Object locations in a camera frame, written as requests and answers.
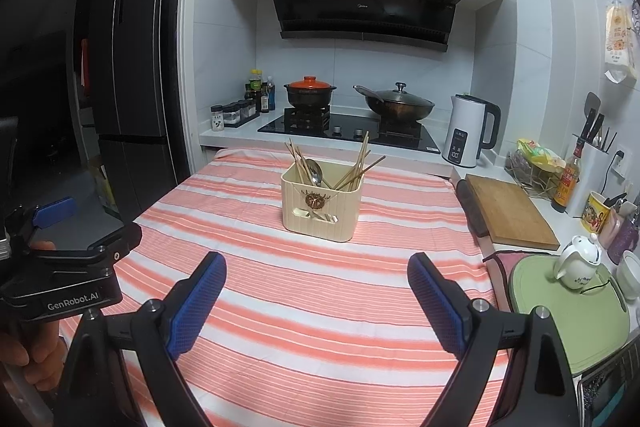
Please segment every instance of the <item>orange pot lid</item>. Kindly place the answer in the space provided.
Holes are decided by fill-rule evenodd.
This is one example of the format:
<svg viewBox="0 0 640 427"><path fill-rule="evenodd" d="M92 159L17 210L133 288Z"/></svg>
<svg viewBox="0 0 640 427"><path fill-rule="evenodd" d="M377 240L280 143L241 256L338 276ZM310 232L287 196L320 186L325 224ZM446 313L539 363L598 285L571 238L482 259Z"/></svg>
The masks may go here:
<svg viewBox="0 0 640 427"><path fill-rule="evenodd" d="M331 84L326 82L319 82L314 76L306 76L304 80L292 82L289 87L302 87L303 89L326 89L331 87Z"/></svg>

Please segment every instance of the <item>hand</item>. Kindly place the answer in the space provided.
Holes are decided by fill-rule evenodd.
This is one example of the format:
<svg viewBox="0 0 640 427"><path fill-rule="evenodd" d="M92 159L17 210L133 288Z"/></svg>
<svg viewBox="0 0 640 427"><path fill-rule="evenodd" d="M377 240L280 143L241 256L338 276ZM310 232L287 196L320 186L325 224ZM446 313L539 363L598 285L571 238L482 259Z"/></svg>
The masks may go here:
<svg viewBox="0 0 640 427"><path fill-rule="evenodd" d="M49 241L38 241L31 245L36 250L55 250ZM0 333L0 362L24 367L24 378L39 391L49 391L60 381L65 343L58 336L60 324L53 321L40 325L36 336L27 349L11 335Z"/></svg>

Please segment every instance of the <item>power outlet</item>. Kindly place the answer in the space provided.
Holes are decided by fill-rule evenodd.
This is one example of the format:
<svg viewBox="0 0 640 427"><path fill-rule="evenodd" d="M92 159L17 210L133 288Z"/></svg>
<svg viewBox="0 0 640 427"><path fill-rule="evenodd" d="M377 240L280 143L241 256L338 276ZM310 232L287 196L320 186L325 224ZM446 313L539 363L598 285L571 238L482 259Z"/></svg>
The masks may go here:
<svg viewBox="0 0 640 427"><path fill-rule="evenodd" d="M629 172L629 167L631 166L631 161L633 159L633 153L631 152L631 149L629 149L629 147L623 145L617 147L616 151L622 151L623 153L625 153L625 157L620 159L620 156L618 156L617 159L613 162L611 170L622 179L626 179L626 176Z"/></svg>

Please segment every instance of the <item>wire basket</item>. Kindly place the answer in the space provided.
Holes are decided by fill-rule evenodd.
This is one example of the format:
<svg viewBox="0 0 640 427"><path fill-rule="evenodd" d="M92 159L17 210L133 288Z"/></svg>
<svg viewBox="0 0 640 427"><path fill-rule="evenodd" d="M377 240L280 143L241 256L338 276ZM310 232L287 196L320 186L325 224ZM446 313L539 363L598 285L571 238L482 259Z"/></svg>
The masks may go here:
<svg viewBox="0 0 640 427"><path fill-rule="evenodd" d="M560 174L543 171L531 164L520 150L507 155L504 170L532 198L551 200L560 182Z"/></svg>

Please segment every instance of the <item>white kettle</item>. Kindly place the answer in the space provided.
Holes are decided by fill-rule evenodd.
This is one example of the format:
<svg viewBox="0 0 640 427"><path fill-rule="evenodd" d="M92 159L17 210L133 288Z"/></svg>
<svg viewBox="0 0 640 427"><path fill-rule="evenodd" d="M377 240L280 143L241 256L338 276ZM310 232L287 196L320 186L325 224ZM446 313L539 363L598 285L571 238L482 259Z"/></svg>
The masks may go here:
<svg viewBox="0 0 640 427"><path fill-rule="evenodd" d="M493 149L500 129L500 108L494 103L469 94L451 97L453 110L449 121L447 139L442 157L461 167L473 168L480 157L481 149ZM494 116L491 139L484 142L484 128L488 114Z"/></svg>
<svg viewBox="0 0 640 427"><path fill-rule="evenodd" d="M556 261L554 275L567 288L579 290L593 278L601 257L602 251L596 234L591 233L589 237L574 235Z"/></svg>

